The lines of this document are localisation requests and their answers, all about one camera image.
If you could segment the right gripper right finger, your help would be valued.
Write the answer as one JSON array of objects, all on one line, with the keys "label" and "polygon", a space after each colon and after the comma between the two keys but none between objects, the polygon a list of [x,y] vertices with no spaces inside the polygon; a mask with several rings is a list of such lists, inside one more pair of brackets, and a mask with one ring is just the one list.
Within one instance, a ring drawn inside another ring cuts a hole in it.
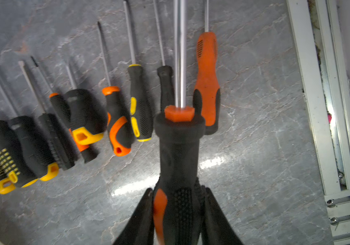
[{"label": "right gripper right finger", "polygon": [[210,188],[202,186],[205,204],[201,229],[203,245],[243,245]]}]

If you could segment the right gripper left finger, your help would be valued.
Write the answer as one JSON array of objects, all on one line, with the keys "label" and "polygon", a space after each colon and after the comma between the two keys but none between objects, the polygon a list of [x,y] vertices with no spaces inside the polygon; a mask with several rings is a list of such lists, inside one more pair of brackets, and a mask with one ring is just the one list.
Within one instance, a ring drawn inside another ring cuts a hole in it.
[{"label": "right gripper left finger", "polygon": [[153,189],[148,188],[114,245],[152,245],[154,243]]}]

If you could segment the orange black large screwdriver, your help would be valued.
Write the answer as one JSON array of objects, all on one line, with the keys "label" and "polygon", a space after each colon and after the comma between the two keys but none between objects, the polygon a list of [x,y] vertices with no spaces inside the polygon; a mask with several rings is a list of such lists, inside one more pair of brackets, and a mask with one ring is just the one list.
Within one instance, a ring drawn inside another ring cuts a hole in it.
[{"label": "orange black large screwdriver", "polygon": [[204,119],[187,106],[187,1],[174,2],[175,103],[155,118],[160,140],[160,177],[153,200],[159,244],[196,245],[203,223],[203,194],[197,177]]}]

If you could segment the small orange black screwdriver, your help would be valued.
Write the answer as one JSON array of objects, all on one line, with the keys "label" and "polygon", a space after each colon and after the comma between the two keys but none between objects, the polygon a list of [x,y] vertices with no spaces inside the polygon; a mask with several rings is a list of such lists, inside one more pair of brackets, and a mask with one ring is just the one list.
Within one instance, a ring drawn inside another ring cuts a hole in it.
[{"label": "small orange black screwdriver", "polygon": [[97,153],[94,151],[93,148],[90,147],[90,145],[83,146],[74,139],[74,136],[72,135],[71,131],[71,111],[69,105],[66,103],[66,100],[64,97],[56,92],[50,85],[50,82],[45,77],[42,69],[39,67],[37,61],[33,56],[30,56],[31,60],[33,61],[34,65],[36,66],[36,70],[39,72],[41,78],[45,82],[48,90],[50,91],[49,95],[49,101],[56,113],[56,115],[59,117],[59,119],[62,121],[62,123],[66,126],[68,129],[73,142],[75,143],[76,147],[78,148],[82,158],[84,159],[84,163],[87,164],[88,162],[94,160],[97,157]]}]

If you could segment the black grey handle screwdriver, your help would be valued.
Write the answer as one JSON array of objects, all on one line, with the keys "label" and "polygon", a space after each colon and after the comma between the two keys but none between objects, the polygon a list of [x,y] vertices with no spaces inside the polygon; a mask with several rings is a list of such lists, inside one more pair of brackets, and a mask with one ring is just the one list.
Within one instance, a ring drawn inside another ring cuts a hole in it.
[{"label": "black grey handle screwdriver", "polygon": [[31,89],[38,102],[38,105],[43,111],[42,115],[40,115],[38,119],[49,140],[49,146],[55,160],[63,170],[71,169],[75,166],[74,151],[68,139],[66,138],[59,122],[57,121],[56,116],[46,110],[45,104],[43,103],[30,79],[25,62],[18,61],[18,64],[28,83],[29,88]]}]

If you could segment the black handle long screwdriver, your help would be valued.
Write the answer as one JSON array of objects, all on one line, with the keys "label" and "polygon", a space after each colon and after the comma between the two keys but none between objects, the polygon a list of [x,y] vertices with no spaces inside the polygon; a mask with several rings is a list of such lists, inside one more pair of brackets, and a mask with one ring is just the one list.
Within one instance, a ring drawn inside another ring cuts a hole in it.
[{"label": "black handle long screwdriver", "polygon": [[54,179],[59,173],[59,166],[50,151],[47,140],[36,127],[34,119],[17,112],[10,96],[4,91],[1,81],[0,92],[13,112],[14,118],[9,120],[9,126],[19,139],[25,163],[41,181]]}]

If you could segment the yellow cap short screwdriver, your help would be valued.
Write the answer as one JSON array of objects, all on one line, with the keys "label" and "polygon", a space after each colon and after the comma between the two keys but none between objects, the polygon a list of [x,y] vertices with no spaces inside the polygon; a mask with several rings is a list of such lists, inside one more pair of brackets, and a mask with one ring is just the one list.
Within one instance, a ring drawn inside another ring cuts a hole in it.
[{"label": "yellow cap short screwdriver", "polygon": [[80,145],[87,146],[100,141],[104,136],[104,121],[97,110],[91,93],[78,88],[71,65],[66,65],[72,89],[65,93],[70,108],[70,129]]}]

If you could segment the yellow black brown-shaft screwdriver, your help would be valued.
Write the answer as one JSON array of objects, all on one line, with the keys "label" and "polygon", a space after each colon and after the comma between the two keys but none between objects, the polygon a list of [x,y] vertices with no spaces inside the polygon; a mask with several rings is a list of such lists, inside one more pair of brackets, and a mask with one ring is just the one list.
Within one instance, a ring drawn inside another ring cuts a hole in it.
[{"label": "yellow black brown-shaft screwdriver", "polygon": [[16,133],[4,120],[0,120],[0,166],[16,188],[26,188],[38,181],[25,163]]}]

